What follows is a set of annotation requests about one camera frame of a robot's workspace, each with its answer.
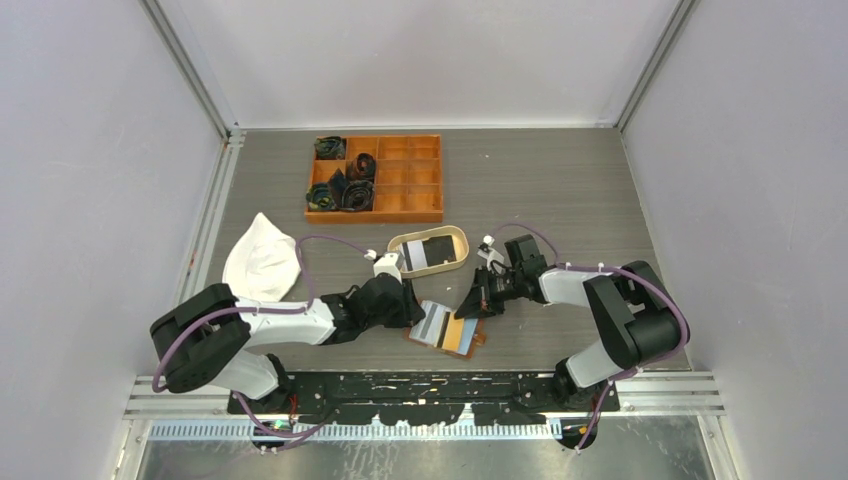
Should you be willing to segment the brown leather card holder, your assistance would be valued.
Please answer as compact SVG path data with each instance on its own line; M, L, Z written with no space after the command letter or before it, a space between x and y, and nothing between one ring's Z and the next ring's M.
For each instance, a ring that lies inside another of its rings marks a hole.
M425 317L405 331L405 339L443 354L470 359L486 342L484 322L477 318L457 318L445 305L424 300Z

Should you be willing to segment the gold credit card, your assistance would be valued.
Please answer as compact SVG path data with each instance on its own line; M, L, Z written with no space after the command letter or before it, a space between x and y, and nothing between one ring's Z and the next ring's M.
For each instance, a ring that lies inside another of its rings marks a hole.
M441 337L435 347L456 355L467 355L475 334L475 319L457 319L454 313L446 316Z

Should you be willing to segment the beige oval tray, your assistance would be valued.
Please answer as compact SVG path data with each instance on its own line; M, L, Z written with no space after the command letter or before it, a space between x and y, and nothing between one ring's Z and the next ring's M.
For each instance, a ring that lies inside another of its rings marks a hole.
M470 247L461 228L443 225L398 235L389 241L387 250L401 254L401 277L415 279L459 269Z

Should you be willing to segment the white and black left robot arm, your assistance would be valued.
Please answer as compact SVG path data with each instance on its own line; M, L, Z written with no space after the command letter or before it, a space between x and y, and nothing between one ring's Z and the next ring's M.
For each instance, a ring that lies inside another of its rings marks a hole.
M213 284L151 325L159 358L152 389L182 394L213 385L277 413L290 403L291 385L279 358L255 349L342 344L374 327L411 328L424 317L411 282L387 273L306 302L261 302Z

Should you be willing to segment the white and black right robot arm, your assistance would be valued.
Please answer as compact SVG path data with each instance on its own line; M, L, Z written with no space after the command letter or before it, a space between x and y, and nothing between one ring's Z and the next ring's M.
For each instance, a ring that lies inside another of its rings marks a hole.
M458 318L501 315L507 302L527 299L543 305L572 305L591 312L598 339L557 363L552 396L567 410L582 409L612 381L675 355L690 338L688 323L650 264L621 267L552 264L534 236L507 241L501 257L486 237L479 251L486 263L455 312Z

